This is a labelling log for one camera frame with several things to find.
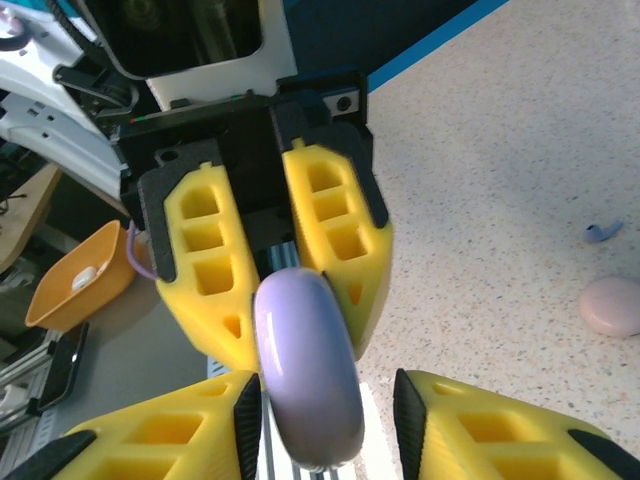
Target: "small blue object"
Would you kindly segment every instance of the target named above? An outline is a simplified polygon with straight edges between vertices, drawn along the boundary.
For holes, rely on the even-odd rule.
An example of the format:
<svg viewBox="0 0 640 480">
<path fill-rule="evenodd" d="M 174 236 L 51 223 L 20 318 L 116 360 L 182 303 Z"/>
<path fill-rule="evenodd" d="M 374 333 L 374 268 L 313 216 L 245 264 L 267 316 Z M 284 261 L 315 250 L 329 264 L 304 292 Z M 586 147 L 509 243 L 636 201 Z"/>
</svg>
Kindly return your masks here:
<svg viewBox="0 0 640 480">
<path fill-rule="evenodd" d="M 623 225 L 624 223 L 620 220 L 616 220 L 605 230 L 602 230 L 598 225 L 589 225 L 584 231 L 584 240 L 587 243 L 604 242 L 618 233 Z"/>
</svg>

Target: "black cable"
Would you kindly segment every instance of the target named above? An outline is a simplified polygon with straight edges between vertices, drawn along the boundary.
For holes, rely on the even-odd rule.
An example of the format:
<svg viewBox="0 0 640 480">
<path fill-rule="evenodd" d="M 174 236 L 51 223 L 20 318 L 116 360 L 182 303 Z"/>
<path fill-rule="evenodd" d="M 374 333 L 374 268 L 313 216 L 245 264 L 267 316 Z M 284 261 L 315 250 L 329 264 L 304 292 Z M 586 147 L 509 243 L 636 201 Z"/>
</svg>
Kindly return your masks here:
<svg viewBox="0 0 640 480">
<path fill-rule="evenodd" d="M 0 216 L 5 215 L 9 211 L 9 200 L 15 198 L 27 198 L 27 195 L 23 193 L 21 195 L 11 195 L 5 198 L 0 204 Z"/>
<path fill-rule="evenodd" d="M 58 0 L 45 0 L 47 8 L 51 10 L 51 13 L 58 21 L 58 23 L 65 29 L 74 42 L 84 51 L 84 53 L 91 58 L 94 62 L 104 68 L 113 69 L 113 64 L 109 59 L 109 55 L 105 50 L 90 41 L 84 34 L 76 28 L 73 22 L 64 13 L 64 10 L 60 6 Z"/>
<path fill-rule="evenodd" d="M 15 31 L 16 34 L 9 38 L 0 38 L 0 52 L 15 52 L 17 50 L 22 50 L 33 38 L 31 31 L 19 18 L 10 18 L 7 16 L 7 18 L 2 19 L 10 21 L 11 30 Z"/>
</svg>

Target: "pink object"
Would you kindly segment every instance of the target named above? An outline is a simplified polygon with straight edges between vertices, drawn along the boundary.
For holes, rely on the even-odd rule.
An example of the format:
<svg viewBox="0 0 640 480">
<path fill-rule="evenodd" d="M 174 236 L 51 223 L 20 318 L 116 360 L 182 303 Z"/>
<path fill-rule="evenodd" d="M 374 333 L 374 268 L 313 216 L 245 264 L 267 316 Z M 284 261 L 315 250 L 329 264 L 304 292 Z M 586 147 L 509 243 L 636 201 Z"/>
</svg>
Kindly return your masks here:
<svg viewBox="0 0 640 480">
<path fill-rule="evenodd" d="M 611 337 L 640 333 L 640 282 L 619 276 L 595 280 L 580 295 L 582 318 L 593 330 Z"/>
</svg>

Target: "black gripper finger pad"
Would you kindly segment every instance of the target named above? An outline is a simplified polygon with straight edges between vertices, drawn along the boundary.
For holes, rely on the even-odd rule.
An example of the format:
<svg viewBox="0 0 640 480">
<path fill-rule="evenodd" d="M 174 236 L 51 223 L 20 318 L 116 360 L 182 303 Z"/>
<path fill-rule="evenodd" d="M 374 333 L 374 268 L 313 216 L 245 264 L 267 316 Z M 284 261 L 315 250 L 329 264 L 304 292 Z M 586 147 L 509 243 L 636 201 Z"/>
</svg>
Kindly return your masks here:
<svg viewBox="0 0 640 480">
<path fill-rule="evenodd" d="M 44 446 L 4 480 L 51 480 L 80 455 L 98 436 L 83 430 L 60 437 Z"/>
<path fill-rule="evenodd" d="M 569 430 L 569 435 L 620 480 L 640 480 L 640 460 L 614 441 L 577 429 Z"/>
<path fill-rule="evenodd" d="M 254 480 L 258 469 L 262 430 L 262 391 L 260 377 L 254 374 L 233 407 L 236 450 L 242 480 Z"/>
<path fill-rule="evenodd" d="M 418 480 L 427 421 L 427 406 L 406 371 L 396 372 L 393 390 L 396 427 L 404 480 Z"/>
</svg>

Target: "black screw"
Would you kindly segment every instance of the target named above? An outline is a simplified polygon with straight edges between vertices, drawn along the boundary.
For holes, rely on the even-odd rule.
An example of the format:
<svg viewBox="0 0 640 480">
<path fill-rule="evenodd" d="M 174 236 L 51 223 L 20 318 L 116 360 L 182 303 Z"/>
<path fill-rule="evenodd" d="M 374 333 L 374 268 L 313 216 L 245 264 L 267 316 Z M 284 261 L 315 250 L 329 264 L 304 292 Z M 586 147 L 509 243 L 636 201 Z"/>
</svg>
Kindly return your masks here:
<svg viewBox="0 0 640 480">
<path fill-rule="evenodd" d="M 179 156 L 180 154 L 175 150 L 165 150 L 160 154 L 160 160 L 162 160 L 163 162 L 172 162 Z"/>
<path fill-rule="evenodd" d="M 349 97 L 342 97 L 340 100 L 338 100 L 338 103 L 337 103 L 338 111 L 346 112 L 351 108 L 351 105 L 352 105 L 352 102 Z"/>
</svg>

